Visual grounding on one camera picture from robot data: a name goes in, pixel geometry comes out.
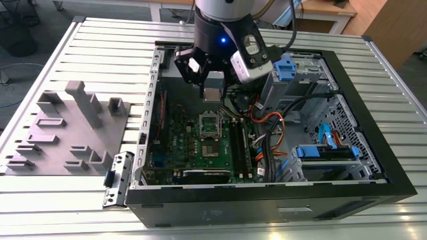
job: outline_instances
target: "blue plastic latch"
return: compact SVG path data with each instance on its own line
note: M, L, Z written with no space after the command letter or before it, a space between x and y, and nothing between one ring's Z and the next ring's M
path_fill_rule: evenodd
M319 143L320 144L323 142L323 135L326 135L327 144L332 147L332 149L338 149L339 147L336 146L332 140L331 128L327 123L320 123L320 126L319 126Z
M275 177L278 178L282 171L286 169L287 165L288 165L290 161L288 159L286 159L286 161L282 162L282 164L278 167L278 170L275 171Z
M296 155L298 155L299 157L304 157L304 151L303 151L303 149L302 149L300 147L298 147L295 150L296 150Z
M358 159L360 157L359 148L356 146L352 146L351 147L351 151L352 151L352 154L354 154L355 158Z
M290 55L284 54L282 60L274 63L274 67L279 73L280 82L290 82L294 80L296 74L296 64Z
M319 158L320 157L320 153L319 153L316 146L299 146L299 148L304 152L304 157L308 157L308 158Z

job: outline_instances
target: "metal bracket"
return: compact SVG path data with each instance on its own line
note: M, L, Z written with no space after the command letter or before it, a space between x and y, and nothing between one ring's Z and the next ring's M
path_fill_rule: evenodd
M113 156L111 170L105 174L104 186L107 187L103 208L125 206L127 187L132 169L133 153L124 151Z

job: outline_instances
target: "blue cable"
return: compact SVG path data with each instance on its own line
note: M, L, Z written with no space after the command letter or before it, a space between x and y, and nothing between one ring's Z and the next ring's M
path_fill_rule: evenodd
M13 105L19 104L21 101L23 100L19 100L17 102L15 102L15 103L12 103L9 105L0 106L0 109L13 106Z

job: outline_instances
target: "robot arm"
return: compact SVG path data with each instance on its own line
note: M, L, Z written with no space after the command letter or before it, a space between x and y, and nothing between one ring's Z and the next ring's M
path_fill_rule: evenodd
M179 49L175 64L184 81L200 88L211 71L223 72L223 97L227 87L246 84L272 69L266 46L251 10L254 0L195 0L195 37L191 49Z

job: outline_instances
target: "office desk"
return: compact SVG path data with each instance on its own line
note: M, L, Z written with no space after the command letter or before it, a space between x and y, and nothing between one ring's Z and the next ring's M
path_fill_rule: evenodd
M135 7L148 7L151 12L151 20L161 22L160 9L180 9L190 10L192 7L192 0L63 0L53 1L56 9L64 9L63 2L89 3L89 4L108 4ZM334 6L332 0L308 0L303 3L304 19L334 21L335 24L330 30L330 34L342 34L343 29L350 19L356 16L358 12L347 3L346 8L342 9Z

